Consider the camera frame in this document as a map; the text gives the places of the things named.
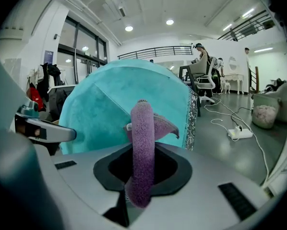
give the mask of white stool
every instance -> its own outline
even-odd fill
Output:
[[[221,92],[225,91],[225,93],[227,93],[228,88],[228,93],[230,93],[231,85],[230,83],[226,82],[224,78],[221,79],[220,86],[221,86]]]

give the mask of trash can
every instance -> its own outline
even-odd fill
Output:
[[[253,95],[252,122],[261,128],[272,128],[279,111],[280,98],[266,94]]]

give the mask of white cable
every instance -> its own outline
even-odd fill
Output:
[[[217,102],[216,104],[214,104],[214,105],[205,105],[205,106],[204,106],[204,109],[205,109],[205,110],[207,110],[208,112],[211,112],[211,113],[218,113],[218,114],[222,114],[222,115],[231,116],[232,118],[235,118],[235,119],[237,119],[237,120],[243,122],[243,123],[247,126],[247,128],[251,131],[251,133],[253,133],[253,136],[255,137],[255,140],[256,140],[256,142],[257,142],[257,144],[258,144],[258,147],[259,147],[260,150],[262,151],[263,160],[264,160],[264,164],[265,164],[265,168],[266,168],[266,177],[265,177],[265,180],[264,180],[263,185],[262,185],[262,187],[264,187],[265,184],[266,184],[266,181],[267,181],[267,179],[268,179],[268,177],[269,177],[269,169],[268,169],[268,166],[267,166],[267,161],[266,161],[265,152],[264,152],[263,148],[260,146],[260,143],[259,143],[259,141],[258,141],[257,136],[254,134],[254,132],[252,131],[252,129],[250,128],[250,126],[247,125],[246,122],[245,122],[240,116],[238,116],[238,115],[237,115],[235,112],[233,112],[230,108],[228,108],[226,105],[224,105],[224,104],[221,102],[220,99],[215,98],[215,97],[214,97],[213,99],[218,100],[218,102]],[[231,111],[233,114],[230,115],[230,114],[220,113],[220,112],[208,110],[208,109],[206,108],[206,106],[215,106],[215,105],[218,105],[218,104],[222,104],[226,109],[228,109],[229,111]],[[212,123],[212,124],[215,124],[215,125],[222,126],[222,125],[220,125],[220,124],[213,123],[212,121],[214,121],[214,120],[221,120],[221,119],[219,119],[219,118],[213,119],[213,120],[211,120],[211,123]]]

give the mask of wooden stair railing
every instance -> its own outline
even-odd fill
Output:
[[[252,82],[254,82],[255,84],[255,92],[256,93],[259,93],[260,92],[260,79],[259,79],[259,68],[258,67],[255,67],[255,72],[253,72],[252,70],[251,71],[251,87],[252,87]]]

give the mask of round ceiling light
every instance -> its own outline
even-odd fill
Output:
[[[129,25],[129,26],[125,27],[125,30],[127,32],[131,32],[133,30],[133,27]]]
[[[173,23],[174,23],[173,20],[167,20],[167,21],[166,21],[166,24],[167,24],[167,25],[172,25]]]

